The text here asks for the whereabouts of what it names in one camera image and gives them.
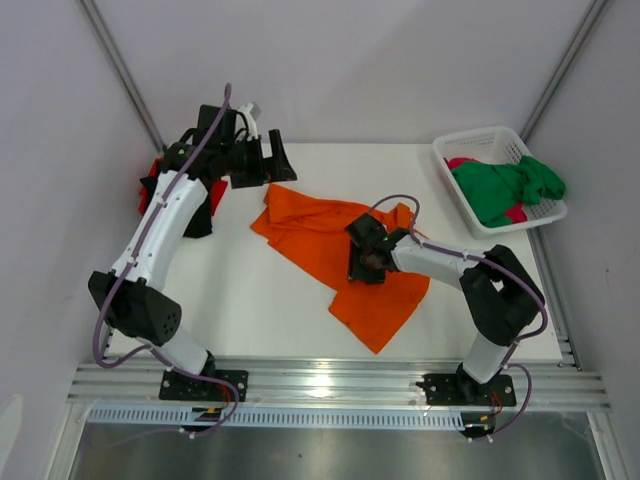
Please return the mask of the orange t shirt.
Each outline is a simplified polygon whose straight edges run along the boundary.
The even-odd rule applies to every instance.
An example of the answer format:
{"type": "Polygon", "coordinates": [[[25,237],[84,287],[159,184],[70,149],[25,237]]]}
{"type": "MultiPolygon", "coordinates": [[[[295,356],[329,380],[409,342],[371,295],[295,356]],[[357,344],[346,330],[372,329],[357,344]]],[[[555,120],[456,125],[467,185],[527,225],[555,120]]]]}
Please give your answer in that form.
{"type": "Polygon", "coordinates": [[[390,273],[382,284],[348,280],[346,227],[366,205],[318,199],[278,184],[268,187],[265,210],[251,225],[268,245],[335,291],[328,311],[372,353],[380,353],[427,295],[430,279],[390,273]]]}

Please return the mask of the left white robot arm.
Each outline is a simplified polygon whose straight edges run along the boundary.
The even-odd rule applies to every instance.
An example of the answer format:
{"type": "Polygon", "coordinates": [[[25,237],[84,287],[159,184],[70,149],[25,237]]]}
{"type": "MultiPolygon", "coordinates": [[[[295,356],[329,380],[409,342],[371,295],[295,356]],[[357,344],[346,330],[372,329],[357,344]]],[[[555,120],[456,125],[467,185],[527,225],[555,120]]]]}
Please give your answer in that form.
{"type": "Polygon", "coordinates": [[[137,352],[148,351],[184,373],[181,385],[192,398],[215,392],[213,356],[182,327],[183,309],[164,289],[181,239],[211,234],[217,185],[239,189],[296,180],[279,130],[269,131],[271,153],[264,154],[259,114],[253,102],[201,106],[196,127],[167,147],[142,179],[143,214],[135,233],[110,269],[93,272],[88,281],[99,310],[92,352],[101,367],[129,358],[104,360],[102,330],[110,327],[138,341],[137,352]]]}

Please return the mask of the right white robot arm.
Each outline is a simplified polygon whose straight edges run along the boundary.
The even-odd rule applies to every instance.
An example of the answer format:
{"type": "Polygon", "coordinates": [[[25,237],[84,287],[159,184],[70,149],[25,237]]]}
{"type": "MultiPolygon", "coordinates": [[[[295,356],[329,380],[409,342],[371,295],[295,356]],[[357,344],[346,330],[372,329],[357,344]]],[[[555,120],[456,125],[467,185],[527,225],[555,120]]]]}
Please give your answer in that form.
{"type": "Polygon", "coordinates": [[[524,266],[504,245],[466,253],[421,240],[415,229],[389,232],[365,213],[346,227],[350,238],[348,279],[382,284],[393,273],[417,274],[462,292],[477,334],[458,367],[456,389],[479,403],[518,344],[548,325],[545,300],[524,266]]]}

